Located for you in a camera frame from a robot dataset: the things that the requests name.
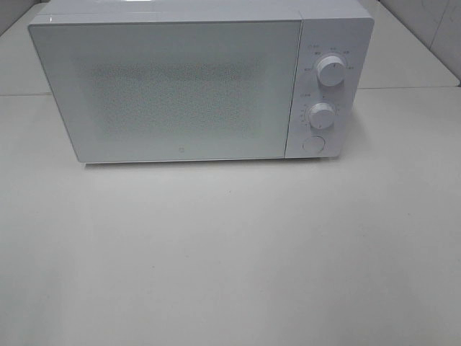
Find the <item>round white door button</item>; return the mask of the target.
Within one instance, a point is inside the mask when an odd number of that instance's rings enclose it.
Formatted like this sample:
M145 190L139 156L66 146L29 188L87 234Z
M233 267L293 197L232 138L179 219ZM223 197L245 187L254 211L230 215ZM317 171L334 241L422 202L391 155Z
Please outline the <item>round white door button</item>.
M318 157L324 149L325 140L320 136L312 136L303 142L303 150L306 155Z

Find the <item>white timer knob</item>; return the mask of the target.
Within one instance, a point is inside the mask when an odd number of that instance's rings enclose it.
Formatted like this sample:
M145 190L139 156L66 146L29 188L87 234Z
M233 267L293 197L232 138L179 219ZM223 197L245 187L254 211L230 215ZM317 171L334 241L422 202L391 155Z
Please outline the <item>white timer knob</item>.
M329 103L319 102L308 110L310 126L317 130L327 129L332 126L335 117L335 109Z

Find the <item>white microwave door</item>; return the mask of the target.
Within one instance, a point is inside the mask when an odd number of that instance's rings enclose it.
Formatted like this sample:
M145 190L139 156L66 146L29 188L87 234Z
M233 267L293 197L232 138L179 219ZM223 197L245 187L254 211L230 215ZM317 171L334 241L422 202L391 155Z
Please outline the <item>white microwave door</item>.
M301 23L33 25L86 164L285 154Z

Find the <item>white microwave oven body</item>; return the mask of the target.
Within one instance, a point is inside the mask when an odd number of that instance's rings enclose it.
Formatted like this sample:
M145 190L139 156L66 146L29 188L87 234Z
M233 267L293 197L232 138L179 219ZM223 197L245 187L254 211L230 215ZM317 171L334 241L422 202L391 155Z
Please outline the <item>white microwave oven body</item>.
M375 23L358 1L51 1L28 31L33 25L278 21L299 21L301 29L285 154L271 159L336 157L344 144ZM329 53L346 61L345 79L333 87L321 85L315 70L318 59ZM308 120L308 110L319 102L329 103L336 112L333 125L323 130L312 128ZM312 136L326 142L318 157L303 150L303 142Z

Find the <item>upper white power knob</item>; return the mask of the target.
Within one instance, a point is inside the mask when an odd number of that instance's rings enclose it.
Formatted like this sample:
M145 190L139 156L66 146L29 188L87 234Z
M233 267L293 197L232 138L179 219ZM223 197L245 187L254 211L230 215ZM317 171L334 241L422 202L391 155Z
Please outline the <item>upper white power knob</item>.
M338 54L325 54L318 59L315 70L321 85L334 87L345 79L346 61Z

